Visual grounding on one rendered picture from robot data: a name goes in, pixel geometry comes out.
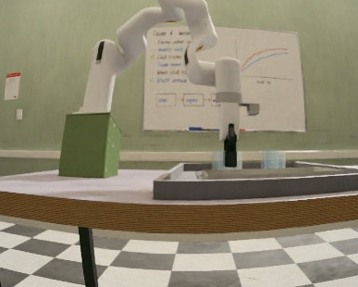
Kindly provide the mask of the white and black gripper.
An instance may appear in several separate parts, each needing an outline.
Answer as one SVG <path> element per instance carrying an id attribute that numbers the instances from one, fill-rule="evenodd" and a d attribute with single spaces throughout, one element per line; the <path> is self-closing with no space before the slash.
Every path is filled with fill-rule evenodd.
<path id="1" fill-rule="evenodd" d="M 225 167 L 237 167 L 237 145 L 239 140 L 239 107 L 241 104 L 233 102 L 216 103 L 219 108 L 219 127 L 221 126 L 221 142 L 224 140 Z M 242 105 L 241 105 L 242 106 Z M 234 126 L 233 126 L 234 124 Z M 236 134 L 235 134 L 236 133 Z M 238 134 L 238 140 L 237 138 Z M 222 140 L 222 138 L 224 138 Z M 237 141 L 236 141 L 237 140 Z"/>

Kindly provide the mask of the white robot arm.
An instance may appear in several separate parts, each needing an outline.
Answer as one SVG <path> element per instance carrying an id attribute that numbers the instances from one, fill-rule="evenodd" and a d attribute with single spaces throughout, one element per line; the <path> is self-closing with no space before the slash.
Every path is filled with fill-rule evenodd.
<path id="1" fill-rule="evenodd" d="M 238 103 L 247 106 L 247 116 L 250 113 L 258 115 L 260 104 L 242 102 L 241 63 L 238 59 L 221 57 L 215 63 L 198 60 L 196 53 L 210 49 L 217 43 L 206 2 L 157 1 L 162 9 L 142 9 L 117 30 L 116 38 L 121 50 L 111 40 L 102 40 L 94 46 L 83 106 L 78 113 L 72 114 L 110 112 L 115 77 L 142 56 L 147 46 L 144 34 L 158 23 L 178 22 L 186 18 L 192 40 L 184 54 L 188 80 L 195 85 L 216 87 L 216 103 Z"/>

